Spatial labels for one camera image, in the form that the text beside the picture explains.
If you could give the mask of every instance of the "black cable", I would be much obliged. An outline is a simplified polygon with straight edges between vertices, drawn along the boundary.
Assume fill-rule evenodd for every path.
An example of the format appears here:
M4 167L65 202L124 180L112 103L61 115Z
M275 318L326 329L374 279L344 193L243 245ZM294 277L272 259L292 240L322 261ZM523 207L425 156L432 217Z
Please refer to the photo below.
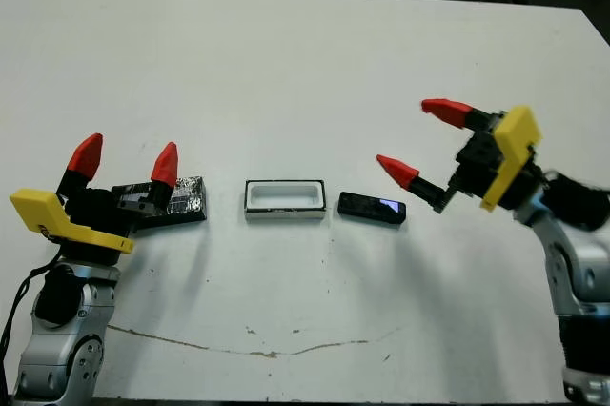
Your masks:
M4 369L4 358L7 355L7 350L9 349L9 341L10 341L10 331L12 330L12 319L15 316L15 312L17 311L17 306L24 298L28 290L30 289L30 281L37 277L38 275L46 273L50 270L57 261L61 253L57 253L53 260L47 263L45 266L40 268L35 268L30 271L30 274L26 279L21 283L19 289L17 290L17 294L15 295L15 299L12 302L12 306L10 308L9 318L7 319L7 323L4 327L4 331L2 332L2 338L0 339L0 359L2 363L0 363L0 405L1 406L9 406L9 388L7 386L7 376Z

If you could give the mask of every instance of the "table surface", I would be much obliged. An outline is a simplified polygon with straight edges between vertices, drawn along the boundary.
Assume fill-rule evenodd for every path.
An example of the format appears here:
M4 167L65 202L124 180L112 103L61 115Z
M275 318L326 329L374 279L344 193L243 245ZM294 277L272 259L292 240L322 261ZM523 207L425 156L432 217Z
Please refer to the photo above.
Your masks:
M97 396L561 401L543 252L503 210L443 215L376 163L445 185L468 132L450 97L528 104L545 169L608 184L610 49L577 10L429 0L0 0L0 310L55 249L8 196L54 190L105 134L93 184L145 181L172 140L209 220L123 255ZM248 223L246 179L323 179L322 221ZM341 191L405 201L399 229L342 219ZM15 380L35 291L14 323Z

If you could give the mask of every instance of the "black object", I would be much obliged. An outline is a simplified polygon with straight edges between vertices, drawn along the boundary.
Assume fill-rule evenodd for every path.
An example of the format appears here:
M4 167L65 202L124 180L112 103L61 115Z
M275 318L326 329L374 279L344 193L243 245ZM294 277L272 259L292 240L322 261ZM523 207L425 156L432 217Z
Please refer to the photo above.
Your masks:
M560 173L549 180L541 202L559 220L581 230L592 232L610 216L607 190L586 187Z
M585 373L610 375L610 318L560 315L559 336L565 365Z
M407 218L407 208L404 203L347 192L341 192L339 196L338 211L346 215L396 225L401 224Z
M87 279L77 277L68 265L59 265L45 275L34 314L56 325L65 325L78 312Z
M120 207L122 202L140 202L147 200L147 197L154 199L154 195L150 195L150 193L154 193L152 187L152 182L117 185L112 187L112 193L118 198ZM135 223L135 228L139 230L161 227L208 218L206 215L206 188L203 184L203 177L180 177L171 195L167 213L142 217Z

